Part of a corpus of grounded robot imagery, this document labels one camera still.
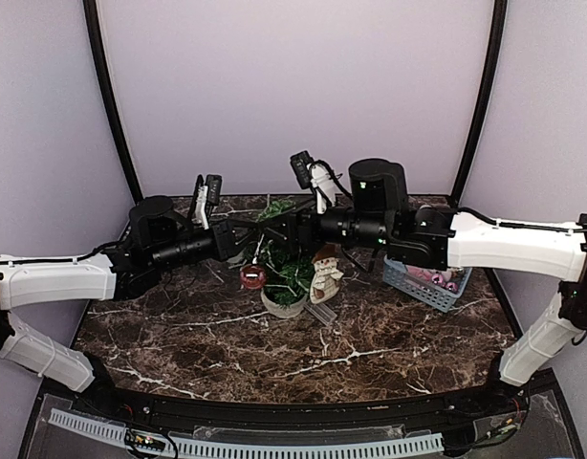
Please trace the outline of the clear string light garland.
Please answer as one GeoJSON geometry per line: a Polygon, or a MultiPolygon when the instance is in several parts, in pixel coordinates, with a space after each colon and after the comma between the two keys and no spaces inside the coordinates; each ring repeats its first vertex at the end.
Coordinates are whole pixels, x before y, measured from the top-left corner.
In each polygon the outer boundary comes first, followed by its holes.
{"type": "Polygon", "coordinates": [[[241,284],[260,292],[270,314],[293,318],[306,308],[325,325],[335,320],[326,302],[337,295],[344,276],[336,245],[289,251],[263,232],[244,257],[248,263],[240,269],[241,284]]]}

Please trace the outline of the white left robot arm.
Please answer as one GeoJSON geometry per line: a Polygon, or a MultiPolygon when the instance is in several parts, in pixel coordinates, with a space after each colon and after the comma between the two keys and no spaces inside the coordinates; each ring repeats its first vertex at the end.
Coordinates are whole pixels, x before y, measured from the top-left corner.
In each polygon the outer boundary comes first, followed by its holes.
{"type": "Polygon", "coordinates": [[[0,359],[84,395],[102,417],[122,409],[122,396],[100,358],[75,351],[25,323],[15,309],[69,301],[125,301],[156,287],[172,269],[225,261],[257,233],[251,221],[212,221],[199,203],[184,216],[166,196],[129,211],[128,231],[84,255],[31,258],[0,254],[0,359]]]}

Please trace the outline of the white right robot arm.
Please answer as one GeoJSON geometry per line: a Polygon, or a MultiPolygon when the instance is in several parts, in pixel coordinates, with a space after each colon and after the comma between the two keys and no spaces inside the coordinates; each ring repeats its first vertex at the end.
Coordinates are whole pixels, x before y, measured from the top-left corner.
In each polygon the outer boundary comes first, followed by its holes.
{"type": "Polygon", "coordinates": [[[260,230],[290,248],[384,251],[404,265],[433,269],[482,268],[518,280],[508,289],[526,330],[494,361],[490,382],[475,395],[486,415],[498,413],[512,389],[527,383],[573,339],[587,333],[587,214],[574,222],[535,223],[488,217],[472,208],[413,208],[401,164],[362,159],[348,168],[351,204],[337,204],[342,189],[334,170],[305,153],[291,157],[299,185],[314,205],[300,204],[260,223],[260,230]]]}

